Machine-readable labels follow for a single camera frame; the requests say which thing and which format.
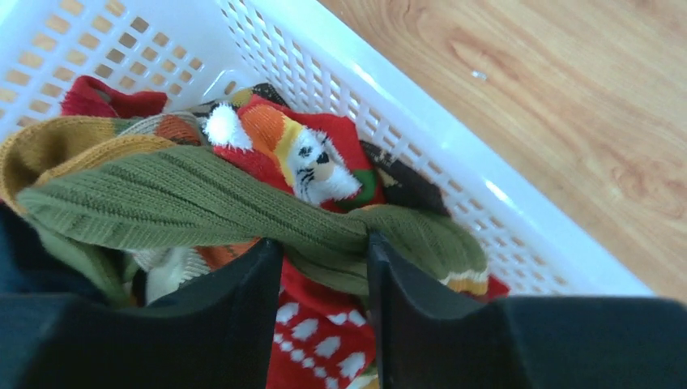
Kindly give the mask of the olive green striped sock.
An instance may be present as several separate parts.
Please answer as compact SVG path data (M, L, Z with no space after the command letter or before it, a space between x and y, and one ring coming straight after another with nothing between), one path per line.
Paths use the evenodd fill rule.
M475 295L488 290L480 243L448 216L390 204L330 212L200 147L122 157L22 189L16 199L38 227L113 249L229 246L270 238L284 245L305 277L358 296L368 292L369 235L379 232L448 288Z

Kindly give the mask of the white centre laundry basket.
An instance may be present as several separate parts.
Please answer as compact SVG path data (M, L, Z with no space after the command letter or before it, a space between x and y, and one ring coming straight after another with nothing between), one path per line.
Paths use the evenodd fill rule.
M4 1L1 133L59 114L75 78L178 110L268 82L336 113L442 189L514 294L649 296L489 146L316 1Z

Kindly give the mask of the pile of colourful socks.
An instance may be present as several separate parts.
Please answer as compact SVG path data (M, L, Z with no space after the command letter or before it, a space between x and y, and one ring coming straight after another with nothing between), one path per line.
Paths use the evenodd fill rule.
M360 141L353 122L333 114L292 111L268 83L214 100L186 112L162 113L159 92L125 95L83 76L66 94L62 117L32 125L1 147L1 200L23 214L18 193L47 181L95 168L120 156L153 152L173 143L211 145L213 152L256 180L331 212L389 203L446 212L439 189L404 163ZM274 344L267 385L270 388L378 386L373 363L372 330L338 323L345 313L355 319L354 297L317 284L292 264L282 270L284 295L279 304L295 307L293 323L277 331L296 346L287 352ZM315 355L315 343L297 339L314 329L318 340L339 335L346 351L361 347L351 376Z

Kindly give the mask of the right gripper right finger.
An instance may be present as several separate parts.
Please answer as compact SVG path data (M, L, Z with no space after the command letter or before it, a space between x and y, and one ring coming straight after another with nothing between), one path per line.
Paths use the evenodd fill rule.
M368 248L383 388L683 388L686 307L649 297L505 297L482 303Z

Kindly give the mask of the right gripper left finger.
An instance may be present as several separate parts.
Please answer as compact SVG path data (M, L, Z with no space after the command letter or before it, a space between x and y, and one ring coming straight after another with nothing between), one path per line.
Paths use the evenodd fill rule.
M283 251L240 258L141 308L70 294L1 299L4 388L264 388Z

